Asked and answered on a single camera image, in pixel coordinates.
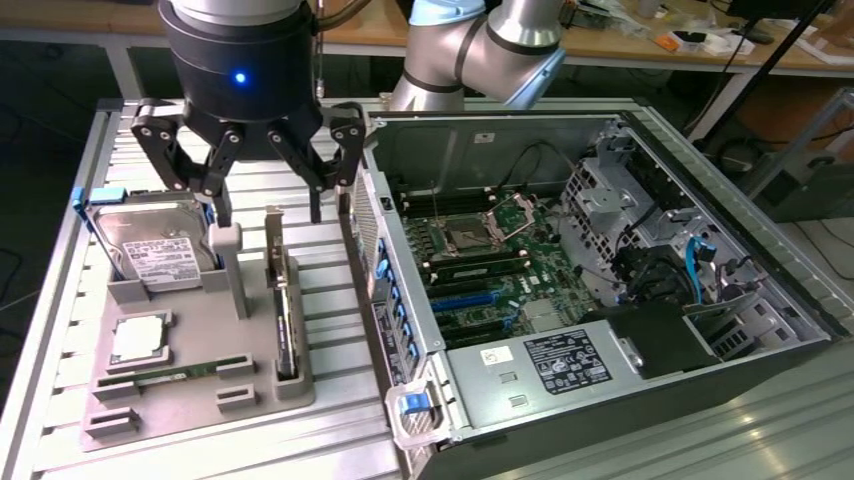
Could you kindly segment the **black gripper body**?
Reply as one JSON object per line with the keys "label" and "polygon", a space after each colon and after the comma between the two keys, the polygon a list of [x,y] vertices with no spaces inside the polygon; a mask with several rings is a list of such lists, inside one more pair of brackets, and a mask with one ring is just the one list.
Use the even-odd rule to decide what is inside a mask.
{"label": "black gripper body", "polygon": [[202,20],[187,7],[158,12],[185,96],[198,110],[241,122],[318,112],[311,8],[286,8],[254,25],[237,25],[225,15]]}

